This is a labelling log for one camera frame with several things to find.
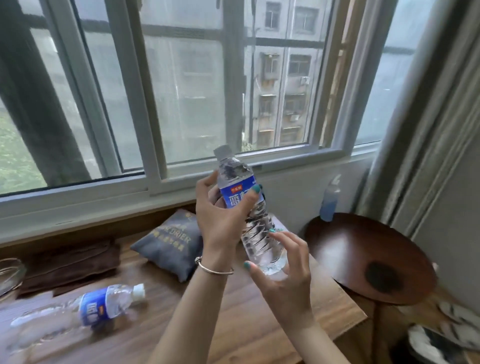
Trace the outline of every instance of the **wooden tabletop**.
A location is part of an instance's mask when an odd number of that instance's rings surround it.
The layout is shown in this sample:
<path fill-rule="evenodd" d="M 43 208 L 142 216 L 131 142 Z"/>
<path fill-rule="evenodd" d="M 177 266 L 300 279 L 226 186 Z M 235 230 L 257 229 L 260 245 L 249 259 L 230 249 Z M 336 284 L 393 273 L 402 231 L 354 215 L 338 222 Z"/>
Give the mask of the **wooden tabletop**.
<path fill-rule="evenodd" d="M 341 285 L 366 298 L 416 304 L 437 277 L 425 253 L 396 230 L 363 216 L 336 213 L 312 219 L 305 230 L 310 253 Z"/>
<path fill-rule="evenodd" d="M 12 319 L 47 304 L 73 299 L 85 292 L 110 284 L 144 283 L 148 303 L 115 319 L 113 331 L 93 336 L 90 329 L 69 333 L 10 358 L 12 363 L 93 364 L 145 363 L 158 343 L 179 302 L 186 284 L 129 250 L 132 242 L 145 234 L 120 241 L 121 266 L 116 277 L 79 288 L 58 297 L 50 292 L 31 299 L 0 303 L 0 342 L 8 339 Z M 235 274 L 229 277 L 223 297 L 208 362 L 213 364 L 294 364 L 300 357 L 281 330 L 257 287 L 241 264 L 245 259 L 239 245 Z M 312 306 L 315 318 L 336 338 L 366 316 L 340 286 L 311 258 Z M 188 350 L 189 343 L 184 343 Z M 0 362 L 6 363 L 4 348 Z"/>

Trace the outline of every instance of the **floor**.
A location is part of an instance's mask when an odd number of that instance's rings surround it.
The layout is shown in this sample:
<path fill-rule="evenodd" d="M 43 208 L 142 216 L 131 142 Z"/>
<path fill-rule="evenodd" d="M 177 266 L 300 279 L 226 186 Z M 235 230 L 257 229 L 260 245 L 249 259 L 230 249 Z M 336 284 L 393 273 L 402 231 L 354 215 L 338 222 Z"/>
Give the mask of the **floor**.
<path fill-rule="evenodd" d="M 372 317 L 373 304 L 370 301 L 354 294 L 351 297 L 369 318 Z M 384 340 L 381 342 L 379 364 L 392 364 L 388 348 L 405 335 L 411 323 L 439 330 L 440 322 L 448 320 L 436 307 L 437 302 L 443 300 L 456 302 L 447 291 L 437 288 L 429 298 L 415 306 L 385 308 L 382 323 Z M 351 364 L 370 364 L 371 338 L 372 320 L 368 319 L 335 340 L 335 343 Z M 469 353 L 468 358 L 472 364 L 480 364 L 480 353 Z"/>

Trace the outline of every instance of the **curtain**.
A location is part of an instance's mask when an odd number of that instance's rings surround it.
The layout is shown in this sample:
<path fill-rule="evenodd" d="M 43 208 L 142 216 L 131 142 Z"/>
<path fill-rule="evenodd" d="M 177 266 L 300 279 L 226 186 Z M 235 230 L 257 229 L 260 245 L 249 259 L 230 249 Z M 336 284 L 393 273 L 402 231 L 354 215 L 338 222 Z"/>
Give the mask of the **curtain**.
<path fill-rule="evenodd" d="M 480 1 L 438 0 L 356 213 L 413 238 L 480 125 Z"/>

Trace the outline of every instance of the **clear plastic water bottle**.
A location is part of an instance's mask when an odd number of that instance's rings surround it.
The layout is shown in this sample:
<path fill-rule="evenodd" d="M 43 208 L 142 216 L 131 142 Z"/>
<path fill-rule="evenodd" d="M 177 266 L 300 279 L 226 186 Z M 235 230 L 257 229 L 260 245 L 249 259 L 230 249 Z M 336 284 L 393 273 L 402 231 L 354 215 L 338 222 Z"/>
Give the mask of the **clear plastic water bottle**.
<path fill-rule="evenodd" d="M 327 188 L 325 188 L 324 199 L 322 201 L 322 207 L 320 208 L 320 218 L 323 221 L 330 222 L 333 220 L 338 196 L 340 195 L 340 187 L 338 187 L 340 177 L 341 174 L 335 176 L 335 178 L 330 181 Z"/>
<path fill-rule="evenodd" d="M 115 284 L 86 293 L 63 304 L 27 312 L 10 324 L 10 352 L 16 352 L 81 328 L 117 317 L 132 303 L 145 299 L 143 284 Z"/>
<path fill-rule="evenodd" d="M 218 147 L 214 154 L 220 162 L 217 184 L 227 208 L 232 208 L 256 184 L 255 177 L 248 165 L 235 158 L 228 145 Z M 260 194 L 257 204 L 247 218 L 242 242 L 248 259 L 267 275 L 281 271 L 287 262 L 287 253 L 283 246 L 268 235 L 268 230 L 273 227 L 265 200 Z"/>

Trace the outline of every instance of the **brown round side table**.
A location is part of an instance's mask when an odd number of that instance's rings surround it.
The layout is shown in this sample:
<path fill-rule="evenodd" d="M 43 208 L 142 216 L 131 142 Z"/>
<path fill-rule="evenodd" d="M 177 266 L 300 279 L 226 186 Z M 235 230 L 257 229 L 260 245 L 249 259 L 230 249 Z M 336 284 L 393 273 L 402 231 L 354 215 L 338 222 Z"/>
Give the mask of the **brown round side table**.
<path fill-rule="evenodd" d="M 425 253 L 396 230 L 370 218 L 336 213 L 316 217 L 305 230 L 310 253 L 340 285 L 375 303 L 372 363 L 377 363 L 382 307 L 412 305 L 435 288 Z"/>

